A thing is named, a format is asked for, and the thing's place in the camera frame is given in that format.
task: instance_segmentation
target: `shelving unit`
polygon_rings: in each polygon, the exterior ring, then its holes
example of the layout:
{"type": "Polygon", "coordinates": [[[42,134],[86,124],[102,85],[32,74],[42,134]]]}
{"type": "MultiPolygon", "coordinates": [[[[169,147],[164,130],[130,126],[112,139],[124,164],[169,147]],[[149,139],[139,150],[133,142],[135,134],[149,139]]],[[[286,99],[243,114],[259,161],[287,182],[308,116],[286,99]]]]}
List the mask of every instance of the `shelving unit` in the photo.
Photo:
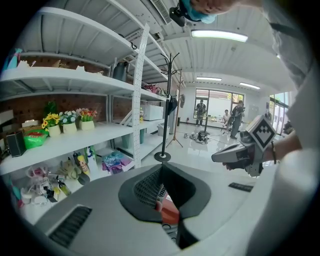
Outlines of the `shelving unit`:
{"type": "Polygon", "coordinates": [[[6,157],[0,164],[1,175],[28,167],[61,155],[83,149],[101,142],[127,135],[133,132],[132,127],[118,124],[98,123],[93,130],[78,130],[75,134],[61,134],[48,137],[39,147],[28,149],[22,156],[6,157]]]}
{"type": "MultiPolygon", "coordinates": [[[[163,137],[158,136],[157,134],[145,134],[144,142],[140,144],[140,157],[141,159],[145,158],[150,152],[152,152],[156,147],[161,145],[163,142],[163,137]]],[[[122,145],[118,145],[117,149],[128,153],[129,155],[134,155],[133,148],[124,148],[122,145]]]]}
{"type": "MultiPolygon", "coordinates": [[[[134,77],[133,85],[83,70],[55,67],[19,67],[6,70],[0,77],[0,101],[14,98],[50,94],[84,94],[105,96],[107,110],[112,109],[113,96],[132,99],[132,127],[114,124],[110,111],[106,123],[97,123],[94,130],[78,130],[73,135],[48,137],[40,147],[27,150],[22,156],[7,157],[0,164],[0,175],[70,154],[85,147],[106,142],[124,135],[133,135],[133,148],[126,152],[133,161],[123,167],[128,171],[141,166],[141,159],[162,143],[158,135],[145,135],[140,145],[139,130],[164,122],[163,119],[139,123],[139,110],[143,101],[166,101],[165,97],[141,89],[142,82],[159,83],[168,80],[161,72],[166,55],[149,34],[149,26],[142,25],[135,16],[115,0],[51,1],[40,9],[17,40],[21,56],[55,57],[76,60],[107,69],[112,73],[120,60],[129,60],[128,73],[134,77]]],[[[105,156],[115,149],[103,148],[97,154],[105,156]]],[[[101,159],[97,159],[101,169],[101,159]]],[[[107,177],[99,171],[91,180],[107,177]]],[[[66,180],[72,192],[82,185],[66,180]]],[[[22,215],[34,224],[54,203],[25,205],[22,215]]]]}

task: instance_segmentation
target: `white ceiling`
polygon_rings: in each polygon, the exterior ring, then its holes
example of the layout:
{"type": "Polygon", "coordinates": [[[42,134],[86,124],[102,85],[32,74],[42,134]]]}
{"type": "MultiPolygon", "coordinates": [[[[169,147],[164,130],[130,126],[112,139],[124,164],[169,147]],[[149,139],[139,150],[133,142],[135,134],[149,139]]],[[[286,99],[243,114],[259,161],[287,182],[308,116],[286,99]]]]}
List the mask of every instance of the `white ceiling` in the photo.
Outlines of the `white ceiling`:
{"type": "MultiPolygon", "coordinates": [[[[126,6],[127,1],[118,1],[126,6]]],[[[141,0],[132,2],[143,5],[141,0]]],[[[170,7],[177,5],[178,0],[162,0],[162,2],[169,10],[170,7]]],[[[159,29],[154,19],[149,17],[147,22],[151,30],[159,29]]],[[[164,39],[160,44],[168,53],[174,55],[180,53],[175,64],[179,69],[183,69],[183,79],[187,85],[194,85],[192,83],[197,76],[204,76],[219,77],[222,78],[222,85],[240,88],[241,86],[238,86],[240,82],[253,84],[261,87],[259,92],[262,95],[294,89],[288,71],[272,49],[273,38],[269,24],[257,9],[236,7],[229,13],[217,16],[212,24],[194,22],[181,28],[172,21],[161,27],[164,39]],[[236,32],[247,35],[248,40],[243,43],[218,38],[192,38],[191,29],[236,32]]]]}

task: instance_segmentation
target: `black coat rack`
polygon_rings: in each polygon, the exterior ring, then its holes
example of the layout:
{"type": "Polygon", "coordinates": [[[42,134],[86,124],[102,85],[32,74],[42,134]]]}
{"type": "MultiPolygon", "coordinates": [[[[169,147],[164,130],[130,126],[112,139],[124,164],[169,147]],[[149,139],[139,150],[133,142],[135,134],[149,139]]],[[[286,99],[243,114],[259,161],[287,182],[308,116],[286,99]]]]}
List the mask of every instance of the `black coat rack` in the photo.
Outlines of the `black coat rack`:
{"type": "Polygon", "coordinates": [[[168,71],[162,70],[162,73],[168,76],[168,85],[167,85],[167,94],[166,94],[166,101],[165,101],[165,116],[164,116],[164,131],[163,131],[163,140],[162,140],[162,151],[157,152],[154,154],[154,159],[159,162],[168,162],[171,159],[171,155],[167,152],[165,152],[166,149],[166,139],[167,139],[167,129],[168,129],[168,117],[169,117],[169,100],[170,100],[170,93],[171,93],[171,80],[172,75],[177,73],[178,70],[172,71],[173,62],[175,58],[180,54],[180,52],[172,58],[172,54],[170,53],[170,59],[168,59],[166,56],[161,54],[166,62],[166,65],[168,67],[168,71]]]}

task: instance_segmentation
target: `fluorescent light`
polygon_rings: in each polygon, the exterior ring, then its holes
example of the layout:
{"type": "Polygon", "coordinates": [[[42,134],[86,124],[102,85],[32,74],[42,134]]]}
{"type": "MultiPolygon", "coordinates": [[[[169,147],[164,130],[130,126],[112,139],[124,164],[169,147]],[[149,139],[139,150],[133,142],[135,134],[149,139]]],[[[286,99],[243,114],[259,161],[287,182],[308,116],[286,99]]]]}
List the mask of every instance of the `fluorescent light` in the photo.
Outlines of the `fluorescent light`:
{"type": "Polygon", "coordinates": [[[248,40],[248,37],[244,34],[237,34],[219,30],[192,30],[191,35],[193,38],[224,38],[243,43],[248,40]]]}
{"type": "Polygon", "coordinates": [[[198,76],[196,78],[197,80],[212,80],[212,81],[221,81],[221,78],[214,78],[214,77],[200,77],[198,76]]]}
{"type": "Polygon", "coordinates": [[[241,82],[240,83],[241,86],[247,86],[247,87],[251,87],[251,88],[254,88],[254,89],[260,89],[260,87],[258,86],[255,86],[255,85],[252,85],[252,84],[248,84],[248,83],[245,83],[245,82],[241,82]]]}

